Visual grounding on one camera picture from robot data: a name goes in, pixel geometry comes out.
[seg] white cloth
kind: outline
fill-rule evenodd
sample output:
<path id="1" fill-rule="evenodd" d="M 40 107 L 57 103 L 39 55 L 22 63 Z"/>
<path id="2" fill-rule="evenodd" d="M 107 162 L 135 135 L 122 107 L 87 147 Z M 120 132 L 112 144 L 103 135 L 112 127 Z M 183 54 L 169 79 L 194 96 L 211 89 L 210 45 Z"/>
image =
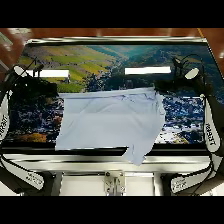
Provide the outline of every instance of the white cloth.
<path id="1" fill-rule="evenodd" d="M 60 94 L 64 115 L 56 150 L 128 147 L 140 165 L 165 123 L 163 97 L 153 88 Z"/>

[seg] folded cloth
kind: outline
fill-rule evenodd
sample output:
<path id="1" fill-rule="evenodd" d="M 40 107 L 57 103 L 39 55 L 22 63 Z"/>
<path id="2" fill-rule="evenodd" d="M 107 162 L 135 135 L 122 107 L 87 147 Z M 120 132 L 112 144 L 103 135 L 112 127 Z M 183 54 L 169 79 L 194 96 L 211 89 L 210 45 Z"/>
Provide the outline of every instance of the folded cloth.
<path id="1" fill-rule="evenodd" d="M 123 157 L 140 165 L 165 123 L 154 88 L 59 95 L 65 100 L 56 150 L 128 147 Z"/>

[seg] metal bracket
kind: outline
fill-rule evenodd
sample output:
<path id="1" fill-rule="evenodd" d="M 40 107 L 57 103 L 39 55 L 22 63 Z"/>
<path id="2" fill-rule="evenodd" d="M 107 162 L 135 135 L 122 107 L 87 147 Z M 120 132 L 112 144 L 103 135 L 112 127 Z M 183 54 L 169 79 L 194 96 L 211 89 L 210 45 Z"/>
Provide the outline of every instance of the metal bracket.
<path id="1" fill-rule="evenodd" d="M 123 196 L 126 192 L 125 173 L 121 170 L 106 172 L 104 186 L 107 196 Z"/>

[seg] landscape image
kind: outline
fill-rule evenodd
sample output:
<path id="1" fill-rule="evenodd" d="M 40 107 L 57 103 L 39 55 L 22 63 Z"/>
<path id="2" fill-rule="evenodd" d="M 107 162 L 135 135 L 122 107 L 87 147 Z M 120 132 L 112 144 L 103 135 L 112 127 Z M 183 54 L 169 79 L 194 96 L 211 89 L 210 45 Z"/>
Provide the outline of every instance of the landscape image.
<path id="1" fill-rule="evenodd" d="M 44 70 L 69 70 L 66 78 L 44 78 L 57 84 L 59 98 L 46 99 L 37 105 L 11 108 L 13 125 L 6 141 L 53 142 L 63 119 L 60 93 L 85 93 L 152 87 L 156 80 L 172 80 L 172 58 L 182 59 L 199 54 L 205 72 L 213 84 L 219 102 L 224 103 L 224 86 L 219 70 L 207 46 L 200 45 L 64 45 L 25 46 L 18 61 L 22 67 L 37 57 Z M 200 68 L 200 58 L 191 56 L 186 72 Z M 171 66 L 170 74 L 125 75 L 125 68 Z M 156 143 L 194 144 L 203 139 L 204 106 L 191 89 L 180 89 L 175 95 L 164 95 L 166 123 Z"/>

